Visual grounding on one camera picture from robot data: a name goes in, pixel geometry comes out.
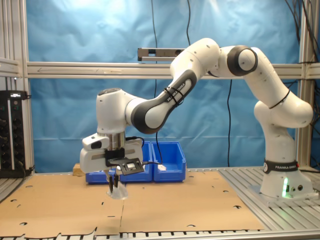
blue backdrop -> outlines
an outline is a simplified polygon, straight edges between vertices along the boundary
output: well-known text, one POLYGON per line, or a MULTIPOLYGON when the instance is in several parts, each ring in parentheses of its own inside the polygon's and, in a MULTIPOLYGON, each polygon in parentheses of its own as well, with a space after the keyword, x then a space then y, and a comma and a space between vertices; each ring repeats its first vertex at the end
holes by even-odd
MULTIPOLYGON (((138 48, 155 47, 150 0, 27 0, 30 61, 135 63, 138 48)), ((187 0, 154 0, 159 48, 188 46, 187 0)), ((297 63, 293 17, 279 0, 190 0, 191 43, 212 38, 221 47, 260 48, 273 64, 297 63)), ((150 99, 152 79, 31 79, 34 155, 38 172, 68 172, 79 162, 81 140, 96 132, 96 95, 122 88, 150 99)), ((171 81, 158 80, 158 90, 171 81)), ((179 141, 187 166, 227 165, 229 80, 200 80, 160 130, 160 141, 179 141)), ((243 80, 230 97, 231 166, 261 166, 263 131, 257 100, 243 80)), ((143 135, 132 127, 127 136, 143 135)))
MULTIPOLYGON (((318 31, 317 39, 318 40, 320 39, 320 31, 318 31)), ((320 80, 316 79, 315 82, 316 82, 316 86, 320 87, 320 80)), ((320 96, 318 94, 315 94, 314 98, 318 106, 320 106, 320 96)), ((318 132, 320 131, 320 121, 316 123, 315 128, 318 130, 318 132)), ((317 163, 318 164, 320 163, 320 135, 317 133, 316 130, 314 130, 312 133, 310 166, 320 170, 320 167, 317 166, 317 163)))

green status light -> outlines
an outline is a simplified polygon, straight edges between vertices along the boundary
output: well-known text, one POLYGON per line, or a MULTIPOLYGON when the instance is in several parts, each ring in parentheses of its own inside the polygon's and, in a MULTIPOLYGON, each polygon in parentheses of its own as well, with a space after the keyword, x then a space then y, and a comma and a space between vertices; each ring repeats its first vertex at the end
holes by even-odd
POLYGON ((288 178, 286 177, 283 181, 282 197, 285 198, 287 194, 288 178))

cardboard sheet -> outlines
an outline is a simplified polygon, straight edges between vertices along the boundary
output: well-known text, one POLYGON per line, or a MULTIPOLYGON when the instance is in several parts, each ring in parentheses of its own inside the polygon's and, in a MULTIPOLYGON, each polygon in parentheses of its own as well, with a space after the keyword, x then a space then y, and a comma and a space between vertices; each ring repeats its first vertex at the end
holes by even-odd
POLYGON ((84 176, 35 175, 0 204, 0 236, 119 234, 124 201, 107 190, 86 185, 84 176))
POLYGON ((127 189, 120 232, 264 228, 218 172, 189 172, 184 183, 130 184, 127 189))
POLYGON ((218 172, 127 189, 127 200, 114 200, 84 176, 35 175, 0 204, 0 237, 263 229, 218 172))

blue plastic bin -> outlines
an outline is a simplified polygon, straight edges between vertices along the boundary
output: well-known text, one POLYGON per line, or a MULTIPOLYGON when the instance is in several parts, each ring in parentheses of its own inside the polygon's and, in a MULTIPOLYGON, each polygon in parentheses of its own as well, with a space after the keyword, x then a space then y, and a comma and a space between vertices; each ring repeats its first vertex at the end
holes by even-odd
MULTIPOLYGON (((114 176, 116 171, 114 169, 109 170, 110 176, 114 176)), ((104 171, 95 171, 85 174, 85 181, 88 184, 108 184, 107 176, 104 171)))
MULTIPOLYGON (((143 161, 144 162, 152 162, 152 150, 151 150, 151 142, 145 141, 142 147, 143 161)), ((120 175, 120 181, 124 183, 141 183, 141 182, 151 182, 154 176, 154 164, 148 164, 144 167, 144 172, 139 172, 130 175, 120 175)))
MULTIPOLYGON (((186 179, 186 157, 180 143, 177 141, 159 142, 165 171, 158 169, 158 165, 153 167, 153 180, 155 182, 182 182, 186 179)), ((152 157, 154 162, 161 162, 159 150, 156 142, 151 143, 152 157)))

metal table surface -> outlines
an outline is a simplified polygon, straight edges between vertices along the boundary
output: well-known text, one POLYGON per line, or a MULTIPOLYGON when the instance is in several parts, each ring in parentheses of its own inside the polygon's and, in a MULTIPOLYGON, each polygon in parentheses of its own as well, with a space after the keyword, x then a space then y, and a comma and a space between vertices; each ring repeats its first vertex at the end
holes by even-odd
MULTIPOLYGON (((197 168, 189 172, 218 171, 234 188, 241 200, 251 209, 264 225, 264 230, 241 231, 187 231, 187 232, 133 232, 119 235, 58 235, 48 240, 105 240, 105 239, 320 239, 320 200, 294 201, 267 207, 249 190, 260 185, 263 179, 262 167, 197 168)), ((315 188, 320 188, 320 174, 304 172, 315 188)), ((0 199, 19 184, 20 179, 0 179, 0 199)), ((0 240, 24 240, 22 237, 0 237, 0 240)))

